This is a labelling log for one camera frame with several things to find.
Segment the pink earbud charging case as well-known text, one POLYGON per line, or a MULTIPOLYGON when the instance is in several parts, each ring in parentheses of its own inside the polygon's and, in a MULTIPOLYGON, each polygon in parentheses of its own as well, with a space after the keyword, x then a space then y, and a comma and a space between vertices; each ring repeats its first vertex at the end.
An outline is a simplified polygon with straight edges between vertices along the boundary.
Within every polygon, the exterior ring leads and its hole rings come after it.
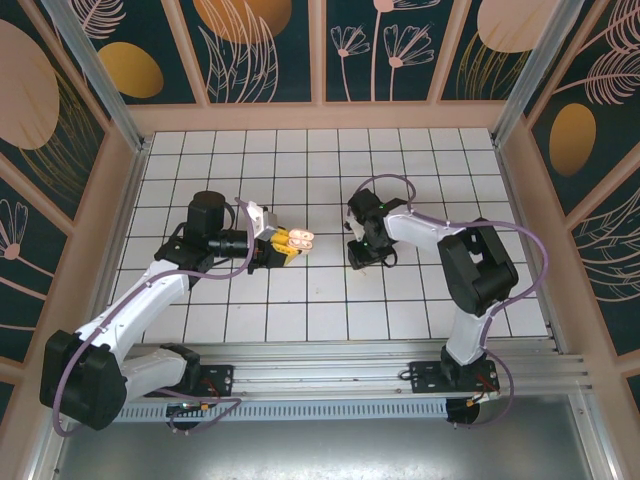
POLYGON ((291 229, 288 231, 287 245, 300 251, 310 251, 313 248, 315 235, 303 229, 291 229))

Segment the grey metal sheet plate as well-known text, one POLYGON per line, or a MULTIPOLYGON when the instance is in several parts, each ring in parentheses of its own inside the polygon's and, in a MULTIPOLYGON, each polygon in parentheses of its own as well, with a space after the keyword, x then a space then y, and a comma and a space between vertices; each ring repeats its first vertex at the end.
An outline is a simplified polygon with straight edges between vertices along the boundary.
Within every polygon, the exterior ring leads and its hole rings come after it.
POLYGON ((585 411, 522 397, 497 423, 229 421, 192 436, 120 423, 63 443, 53 480, 611 480, 585 411))

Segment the aluminium table edge rail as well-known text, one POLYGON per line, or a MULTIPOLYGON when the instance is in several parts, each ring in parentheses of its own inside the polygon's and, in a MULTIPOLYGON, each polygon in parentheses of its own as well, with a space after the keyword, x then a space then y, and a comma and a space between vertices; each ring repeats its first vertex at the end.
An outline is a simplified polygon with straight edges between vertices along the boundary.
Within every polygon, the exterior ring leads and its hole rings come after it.
MULTIPOLYGON (((516 183, 513 174, 511 173, 507 157, 499 147, 495 148, 495 153, 497 162, 501 170, 501 174, 503 175, 503 179, 505 181, 505 189, 509 197, 509 201, 514 209, 513 215, 515 222, 522 227, 528 228, 528 221, 525 218, 523 205, 521 200, 519 199, 516 189, 516 183)), ((540 253, 540 249, 537 243, 530 236, 521 234, 520 237, 523 242, 523 251, 527 260, 527 264, 529 266, 529 270, 533 276, 533 280, 536 280, 537 276, 542 272, 542 254, 540 253)), ((569 347, 566 339, 564 338, 561 325, 558 322, 557 313, 555 307, 552 305, 551 298, 549 296, 549 290, 545 280, 542 280, 540 286, 537 288, 536 296, 540 304, 541 313, 543 319, 545 320, 545 324, 547 325, 548 330, 551 332, 550 337, 556 343, 556 349, 561 354, 567 354, 569 352, 569 347)))
POLYGON ((148 163, 149 152, 150 143, 145 141, 132 158, 132 164, 125 178, 112 228, 102 256, 96 285, 88 307, 89 321, 99 316, 108 307, 111 299, 112 288, 116 282, 121 255, 136 205, 136 198, 148 163))

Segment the aluminium base extrusion rail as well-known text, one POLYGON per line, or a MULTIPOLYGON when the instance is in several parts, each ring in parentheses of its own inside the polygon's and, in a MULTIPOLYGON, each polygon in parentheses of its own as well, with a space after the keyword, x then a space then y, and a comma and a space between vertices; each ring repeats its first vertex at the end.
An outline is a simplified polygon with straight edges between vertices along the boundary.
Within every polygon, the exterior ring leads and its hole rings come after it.
MULTIPOLYGON (((204 364, 234 368, 232 393, 247 400, 407 398, 399 374, 413 361, 437 361, 440 340, 246 342, 193 344, 204 364)), ((551 339, 492 339, 501 359, 501 390, 518 396, 588 391, 583 358, 562 354, 551 339)))

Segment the aluminium corner post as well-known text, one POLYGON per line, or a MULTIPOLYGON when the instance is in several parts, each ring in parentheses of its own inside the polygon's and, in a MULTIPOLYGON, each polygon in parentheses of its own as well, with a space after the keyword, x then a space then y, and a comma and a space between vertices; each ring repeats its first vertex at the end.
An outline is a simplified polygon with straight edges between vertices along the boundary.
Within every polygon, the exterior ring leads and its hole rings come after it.
POLYGON ((591 0, 559 0, 551 11, 549 19, 543 23, 544 29, 525 62, 511 93, 491 130, 493 146, 500 150, 509 140, 513 130, 521 120, 525 107, 529 104, 538 86, 551 71, 554 60, 575 26, 580 26, 579 17, 584 5, 591 0))
POLYGON ((66 0, 42 0, 42 3, 126 142, 136 152, 147 150, 147 139, 136 126, 72 7, 66 0))

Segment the aluminium frame beam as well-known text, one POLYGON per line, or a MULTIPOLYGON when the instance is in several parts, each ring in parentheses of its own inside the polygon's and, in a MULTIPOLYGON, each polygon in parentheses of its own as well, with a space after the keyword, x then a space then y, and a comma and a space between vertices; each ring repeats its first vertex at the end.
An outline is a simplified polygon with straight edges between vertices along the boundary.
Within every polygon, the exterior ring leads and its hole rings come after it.
POLYGON ((63 445, 64 439, 55 433, 51 424, 44 424, 36 437, 24 480, 58 480, 63 445))
POLYGON ((592 388, 577 384, 568 398, 591 478, 622 480, 619 462, 592 388))

